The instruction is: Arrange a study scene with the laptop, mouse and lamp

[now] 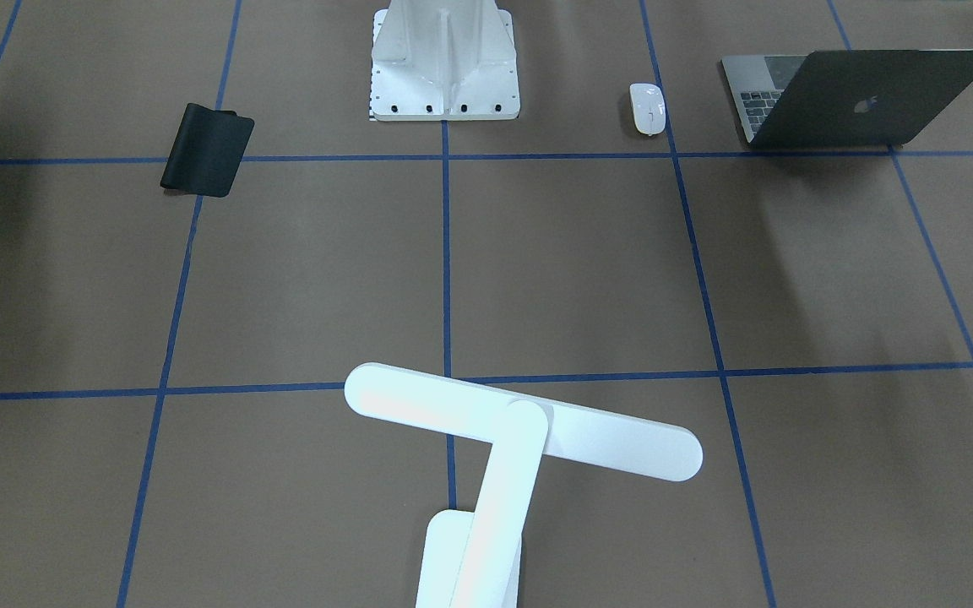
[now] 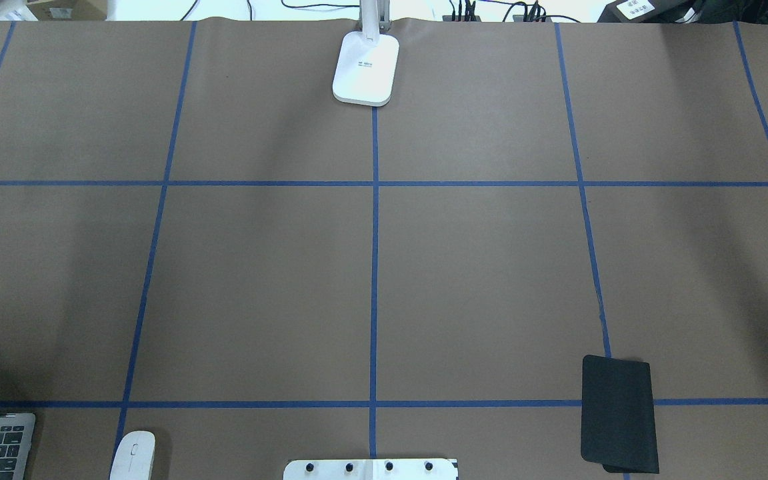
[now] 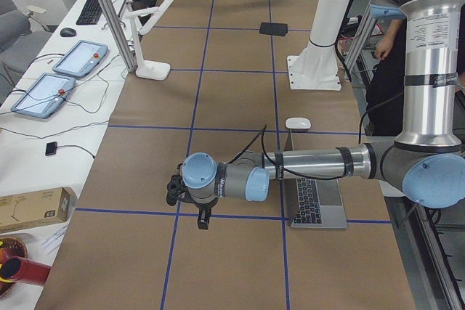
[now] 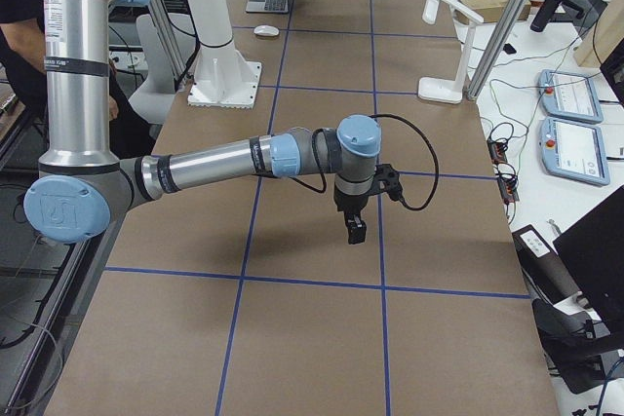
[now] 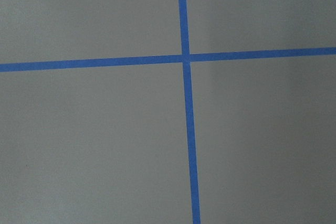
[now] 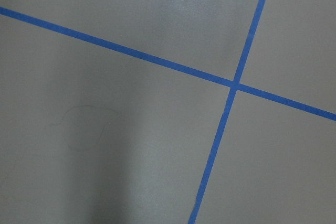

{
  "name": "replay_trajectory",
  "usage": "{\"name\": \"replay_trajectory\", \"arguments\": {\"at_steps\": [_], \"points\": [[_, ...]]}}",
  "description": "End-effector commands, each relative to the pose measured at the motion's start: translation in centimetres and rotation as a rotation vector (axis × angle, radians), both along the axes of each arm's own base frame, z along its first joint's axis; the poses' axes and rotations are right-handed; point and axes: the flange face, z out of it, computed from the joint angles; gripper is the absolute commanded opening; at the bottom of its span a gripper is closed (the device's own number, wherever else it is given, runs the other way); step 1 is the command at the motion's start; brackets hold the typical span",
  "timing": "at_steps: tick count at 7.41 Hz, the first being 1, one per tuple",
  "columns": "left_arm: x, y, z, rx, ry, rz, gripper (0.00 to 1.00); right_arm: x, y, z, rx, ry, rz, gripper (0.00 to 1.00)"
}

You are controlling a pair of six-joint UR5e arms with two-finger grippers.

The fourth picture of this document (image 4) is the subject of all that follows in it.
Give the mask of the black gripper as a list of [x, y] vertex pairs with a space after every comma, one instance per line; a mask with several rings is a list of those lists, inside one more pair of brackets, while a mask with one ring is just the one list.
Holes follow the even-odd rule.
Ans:
[[361, 244], [366, 240], [367, 224], [361, 212], [368, 203], [368, 196], [350, 195], [337, 186], [333, 188], [333, 200], [339, 212], [343, 213], [348, 231], [348, 244]]

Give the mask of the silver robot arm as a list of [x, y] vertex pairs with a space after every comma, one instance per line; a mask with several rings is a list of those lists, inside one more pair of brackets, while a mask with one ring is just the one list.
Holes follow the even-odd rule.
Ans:
[[137, 112], [162, 123], [179, 89], [181, 55], [161, 0], [44, 0], [49, 149], [23, 205], [36, 230], [74, 244], [164, 194], [250, 174], [330, 173], [349, 242], [365, 239], [361, 212], [380, 190], [381, 130], [368, 116], [347, 117], [335, 129], [292, 129], [179, 155], [117, 158], [109, 147], [107, 107], [108, 12], [116, 5], [147, 6], [163, 45], [161, 53], [145, 54], [148, 76], [131, 99]]

